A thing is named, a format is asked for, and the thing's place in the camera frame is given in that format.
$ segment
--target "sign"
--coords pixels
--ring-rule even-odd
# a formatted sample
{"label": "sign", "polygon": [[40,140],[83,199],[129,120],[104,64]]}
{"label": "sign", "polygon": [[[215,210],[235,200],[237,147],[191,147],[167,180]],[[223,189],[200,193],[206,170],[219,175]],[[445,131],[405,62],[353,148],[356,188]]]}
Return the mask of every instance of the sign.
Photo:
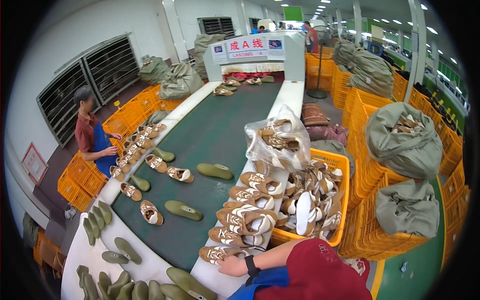
{"label": "sign", "polygon": [[269,60],[285,60],[285,40],[283,36],[267,38]]}
{"label": "sign", "polygon": [[22,159],[22,166],[36,185],[40,184],[48,169],[48,165],[40,156],[33,143],[30,143]]}
{"label": "sign", "polygon": [[228,57],[231,59],[267,56],[267,44],[264,36],[251,35],[227,41],[227,50]]}
{"label": "sign", "polygon": [[227,63],[227,50],[225,49],[225,43],[217,43],[212,45],[212,56],[214,64]]}

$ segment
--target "red polo shirt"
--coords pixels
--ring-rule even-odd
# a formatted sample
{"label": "red polo shirt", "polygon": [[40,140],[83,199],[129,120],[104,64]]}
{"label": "red polo shirt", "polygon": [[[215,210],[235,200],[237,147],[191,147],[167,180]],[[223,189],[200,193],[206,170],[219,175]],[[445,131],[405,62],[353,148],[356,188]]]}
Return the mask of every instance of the red polo shirt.
{"label": "red polo shirt", "polygon": [[321,239],[305,240],[293,247],[287,269],[288,286],[257,290],[254,300],[372,300],[366,277],[343,263]]}
{"label": "red polo shirt", "polygon": [[95,145],[95,134],[93,128],[98,123],[95,115],[88,113],[90,120],[78,115],[77,126],[75,127],[75,139],[78,143],[80,152],[93,152]]}

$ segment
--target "worker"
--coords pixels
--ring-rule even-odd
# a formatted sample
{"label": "worker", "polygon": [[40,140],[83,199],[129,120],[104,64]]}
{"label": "worker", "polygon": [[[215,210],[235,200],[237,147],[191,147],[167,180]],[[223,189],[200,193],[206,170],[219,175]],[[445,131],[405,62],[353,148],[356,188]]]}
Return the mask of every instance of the worker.
{"label": "worker", "polygon": [[254,29],[252,30],[252,34],[254,35],[254,34],[257,34],[257,33],[262,33],[264,30],[265,30],[265,27],[260,26],[258,29],[255,29],[255,28],[254,28]]}
{"label": "worker", "polygon": [[220,273],[250,275],[228,300],[372,300],[366,276],[343,263],[324,240],[291,240],[256,256],[217,260]]}
{"label": "worker", "polygon": [[307,30],[307,37],[305,38],[305,44],[307,45],[308,53],[318,53],[318,36],[317,31],[312,28],[310,22],[303,22],[305,29]]}
{"label": "worker", "polygon": [[82,157],[86,161],[95,161],[97,169],[110,178],[110,166],[116,166],[118,147],[113,146],[109,138],[121,141],[119,133],[103,131],[92,109],[95,105],[95,94],[88,85],[75,91],[73,102],[78,108],[78,120],[75,128],[75,139]]}

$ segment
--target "ceiling light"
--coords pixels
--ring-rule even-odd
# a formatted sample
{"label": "ceiling light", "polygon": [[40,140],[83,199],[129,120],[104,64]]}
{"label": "ceiling light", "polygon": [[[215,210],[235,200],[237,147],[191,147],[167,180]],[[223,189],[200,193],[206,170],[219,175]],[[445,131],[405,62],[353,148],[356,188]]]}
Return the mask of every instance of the ceiling light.
{"label": "ceiling light", "polygon": [[436,35],[438,34],[438,32],[435,31],[435,29],[431,28],[431,27],[428,27],[427,26],[427,29],[430,30],[431,32],[435,33]]}

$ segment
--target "green conveyor belt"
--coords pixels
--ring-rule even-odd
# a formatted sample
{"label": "green conveyor belt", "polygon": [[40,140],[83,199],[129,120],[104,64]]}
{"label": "green conveyor belt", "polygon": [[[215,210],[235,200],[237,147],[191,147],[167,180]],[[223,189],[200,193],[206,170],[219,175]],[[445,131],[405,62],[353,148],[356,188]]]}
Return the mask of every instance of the green conveyor belt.
{"label": "green conveyor belt", "polygon": [[[122,193],[112,205],[120,219],[172,266],[187,272],[192,270],[199,249],[208,239],[208,231],[217,222],[216,212],[228,199],[229,189],[247,162],[243,128],[247,123],[266,119],[282,81],[276,78],[274,84],[242,84],[231,96],[210,94],[165,137],[158,148],[175,154],[169,166],[192,171],[195,176],[192,183],[174,180],[146,163],[139,167],[135,176],[151,185],[148,192],[143,192],[143,199],[151,201],[163,215],[162,226],[147,223],[140,212],[140,202]],[[227,166],[235,178],[203,176],[196,170],[199,163]],[[173,215],[164,207],[168,200],[182,201],[201,211],[204,218],[197,222]]]}

